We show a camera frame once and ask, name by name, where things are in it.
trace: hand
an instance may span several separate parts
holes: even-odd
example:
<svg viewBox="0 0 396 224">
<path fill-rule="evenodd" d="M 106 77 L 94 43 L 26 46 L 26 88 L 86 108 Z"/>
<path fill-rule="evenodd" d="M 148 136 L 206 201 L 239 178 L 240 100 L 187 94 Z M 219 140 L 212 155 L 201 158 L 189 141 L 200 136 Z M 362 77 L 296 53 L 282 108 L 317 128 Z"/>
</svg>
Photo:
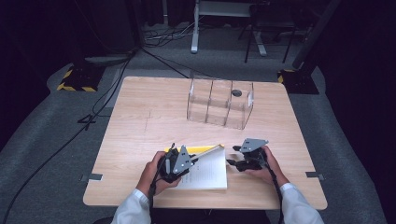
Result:
<svg viewBox="0 0 396 224">
<path fill-rule="evenodd" d="M 142 191 L 146 195 L 146 197 L 149 197 L 149 186 L 151 185 L 152 180 L 154 179 L 155 174 L 157 173 L 157 164 L 158 161 L 161 159 L 162 156 L 165 155 L 164 151 L 158 151 L 152 161 L 148 162 L 146 164 L 145 169 L 143 170 L 142 175 L 140 176 L 139 183 L 137 183 L 136 188 Z M 160 179 L 157 181 L 157 189 L 155 191 L 155 195 L 163 192 L 165 189 L 168 188 L 173 188 L 176 187 L 178 182 L 180 182 L 181 178 L 178 180 L 174 181 L 173 183 L 169 184 L 168 182 Z"/>
<path fill-rule="evenodd" d="M 282 170 L 280 169 L 280 166 L 277 163 L 277 160 L 272 154 L 270 148 L 267 146 L 263 146 L 262 150 L 267 155 L 268 164 L 270 165 L 271 169 L 274 171 L 279 186 L 281 187 L 282 185 L 289 183 L 289 180 L 283 175 Z M 271 177 L 270 172 L 266 168 L 263 168 L 261 170 L 246 170 L 245 173 L 256 176 L 262 179 L 267 184 L 274 184 L 273 178 Z"/>
</svg>

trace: white sleeve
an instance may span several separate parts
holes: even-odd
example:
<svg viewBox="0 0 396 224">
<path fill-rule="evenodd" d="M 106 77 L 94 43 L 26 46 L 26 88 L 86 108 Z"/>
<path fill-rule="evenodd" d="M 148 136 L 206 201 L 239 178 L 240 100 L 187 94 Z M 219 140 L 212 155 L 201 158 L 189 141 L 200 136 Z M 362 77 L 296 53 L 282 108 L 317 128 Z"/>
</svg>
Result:
<svg viewBox="0 0 396 224">
<path fill-rule="evenodd" d="M 319 212 L 311 207 L 304 195 L 291 183 L 280 187 L 282 192 L 282 211 L 286 224 L 323 223 Z"/>
<path fill-rule="evenodd" d="M 111 224 L 149 224 L 150 222 L 149 199 L 140 190 L 134 189 L 134 191 L 117 208 Z"/>
</svg>

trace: clear acrylic box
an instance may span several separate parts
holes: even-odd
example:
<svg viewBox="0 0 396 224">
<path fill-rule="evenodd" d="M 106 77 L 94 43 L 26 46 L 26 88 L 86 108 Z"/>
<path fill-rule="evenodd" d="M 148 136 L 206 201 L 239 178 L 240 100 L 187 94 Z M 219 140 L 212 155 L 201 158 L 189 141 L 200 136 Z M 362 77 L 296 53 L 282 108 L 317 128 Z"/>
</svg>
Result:
<svg viewBox="0 0 396 224">
<path fill-rule="evenodd" d="M 253 83 L 194 76 L 187 119 L 245 129 L 253 109 Z"/>
</svg>

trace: wooden tabletop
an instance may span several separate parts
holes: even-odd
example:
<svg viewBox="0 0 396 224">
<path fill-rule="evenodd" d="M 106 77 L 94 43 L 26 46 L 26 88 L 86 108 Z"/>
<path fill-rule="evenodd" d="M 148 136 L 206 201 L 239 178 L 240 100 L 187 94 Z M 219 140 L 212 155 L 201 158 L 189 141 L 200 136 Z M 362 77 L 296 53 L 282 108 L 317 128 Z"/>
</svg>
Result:
<svg viewBox="0 0 396 224">
<path fill-rule="evenodd" d="M 316 209 L 327 201 L 315 172 L 299 124 L 282 84 L 254 82 L 254 107 L 244 130 L 187 120 L 190 79 L 127 77 L 108 123 L 93 174 L 84 194 L 87 205 L 118 206 L 135 188 L 155 152 L 177 146 L 225 145 L 226 158 L 238 154 L 232 147 L 245 138 L 266 139 L 282 171 Z M 227 165 L 227 189 L 167 189 L 154 197 L 155 207 L 278 209 L 273 186 L 239 173 Z"/>
</svg>

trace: person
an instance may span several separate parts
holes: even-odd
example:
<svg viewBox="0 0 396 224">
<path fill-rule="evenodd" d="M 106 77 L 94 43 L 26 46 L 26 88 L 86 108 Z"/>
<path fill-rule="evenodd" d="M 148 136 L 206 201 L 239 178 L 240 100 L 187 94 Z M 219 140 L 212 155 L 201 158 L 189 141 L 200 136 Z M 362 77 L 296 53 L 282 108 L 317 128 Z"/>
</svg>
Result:
<svg viewBox="0 0 396 224">
<path fill-rule="evenodd" d="M 318 211 L 309 205 L 304 195 L 296 188 L 296 186 L 291 184 L 282 173 L 282 170 L 280 169 L 270 148 L 263 146 L 262 150 L 266 153 L 268 164 L 276 174 L 276 179 L 280 186 L 283 196 L 282 211 L 285 223 L 323 223 Z M 112 224 L 151 222 L 149 214 L 149 187 L 157 172 L 157 164 L 164 154 L 165 152 L 158 151 L 152 161 L 146 164 L 136 188 L 117 208 L 111 222 Z M 246 170 L 245 173 L 256 176 L 262 179 L 265 183 L 273 184 L 272 177 L 267 169 Z M 155 195 L 161 193 L 165 189 L 176 187 L 179 182 L 180 178 L 171 184 L 164 180 L 157 181 Z"/>
</svg>

